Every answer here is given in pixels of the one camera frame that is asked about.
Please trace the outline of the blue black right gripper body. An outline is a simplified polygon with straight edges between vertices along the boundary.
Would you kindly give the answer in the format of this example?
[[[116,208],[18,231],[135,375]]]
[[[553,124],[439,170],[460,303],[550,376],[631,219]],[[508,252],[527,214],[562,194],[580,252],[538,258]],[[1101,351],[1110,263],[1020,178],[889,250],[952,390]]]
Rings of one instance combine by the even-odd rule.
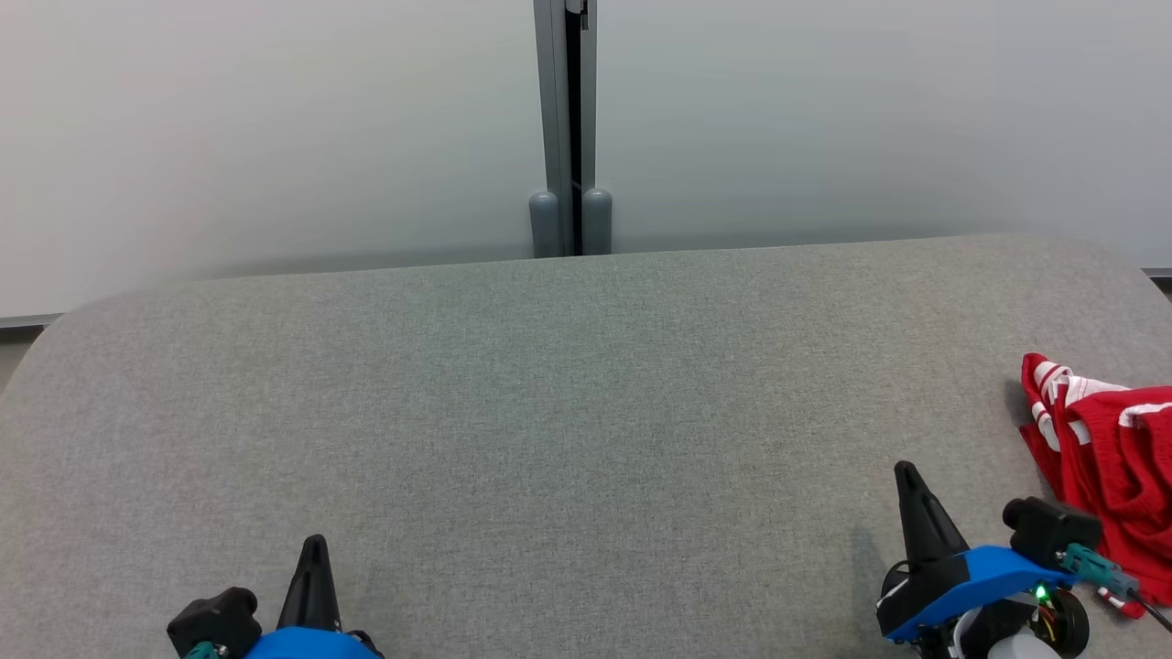
[[[1054,571],[1009,546],[975,546],[917,570],[891,568],[875,620],[887,641],[917,643],[925,630],[1040,584],[1054,584]]]

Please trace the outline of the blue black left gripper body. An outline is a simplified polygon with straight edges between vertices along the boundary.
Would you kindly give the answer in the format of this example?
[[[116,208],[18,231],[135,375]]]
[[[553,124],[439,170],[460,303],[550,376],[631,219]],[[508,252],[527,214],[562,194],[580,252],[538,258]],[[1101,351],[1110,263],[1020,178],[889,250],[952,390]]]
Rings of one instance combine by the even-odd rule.
[[[384,659],[364,632],[289,626],[261,636],[243,659]]]

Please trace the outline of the grey partition frame post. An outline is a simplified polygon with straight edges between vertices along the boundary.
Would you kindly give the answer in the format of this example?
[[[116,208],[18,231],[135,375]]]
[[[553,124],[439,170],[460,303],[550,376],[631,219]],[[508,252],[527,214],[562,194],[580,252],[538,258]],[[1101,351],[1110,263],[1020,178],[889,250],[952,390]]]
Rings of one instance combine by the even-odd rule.
[[[545,188],[560,201],[563,257],[582,254],[581,195],[593,188],[593,46],[597,0],[531,0]]]

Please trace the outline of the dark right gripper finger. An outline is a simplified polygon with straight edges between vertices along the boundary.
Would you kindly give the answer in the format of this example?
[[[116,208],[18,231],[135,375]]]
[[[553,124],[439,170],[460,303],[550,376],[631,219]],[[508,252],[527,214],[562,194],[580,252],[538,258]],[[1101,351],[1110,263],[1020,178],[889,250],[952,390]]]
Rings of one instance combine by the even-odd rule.
[[[960,534],[941,501],[925,483],[917,464],[911,460],[897,462],[895,480],[906,559],[909,564],[929,564],[970,551],[970,544]]]

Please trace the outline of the grey cylinder post foot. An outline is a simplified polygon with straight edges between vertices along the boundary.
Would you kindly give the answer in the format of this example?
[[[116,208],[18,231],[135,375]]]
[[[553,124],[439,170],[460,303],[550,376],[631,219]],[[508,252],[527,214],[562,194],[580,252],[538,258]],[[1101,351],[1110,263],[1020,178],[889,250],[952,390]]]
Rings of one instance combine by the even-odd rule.
[[[533,193],[527,202],[533,258],[563,257],[560,201],[548,190]]]
[[[613,196],[602,189],[581,195],[582,254],[609,254],[613,250]]]

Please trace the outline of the red white-striped shorts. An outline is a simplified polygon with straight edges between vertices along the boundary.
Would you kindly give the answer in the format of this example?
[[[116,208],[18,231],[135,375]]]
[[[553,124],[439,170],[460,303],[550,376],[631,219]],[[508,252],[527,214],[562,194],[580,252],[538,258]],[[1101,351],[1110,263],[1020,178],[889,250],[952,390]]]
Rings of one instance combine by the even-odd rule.
[[[1040,437],[1047,483],[1067,505],[1101,519],[1101,550],[1172,609],[1172,385],[1072,398],[1051,385],[1050,433]]]

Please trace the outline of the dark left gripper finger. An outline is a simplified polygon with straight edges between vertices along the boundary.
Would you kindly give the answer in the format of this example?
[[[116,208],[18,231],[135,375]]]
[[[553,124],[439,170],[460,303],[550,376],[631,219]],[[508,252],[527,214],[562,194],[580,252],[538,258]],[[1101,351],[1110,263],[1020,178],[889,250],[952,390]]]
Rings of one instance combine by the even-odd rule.
[[[338,593],[323,535],[311,535],[304,541],[288,595],[277,617],[277,629],[285,627],[341,632]]]

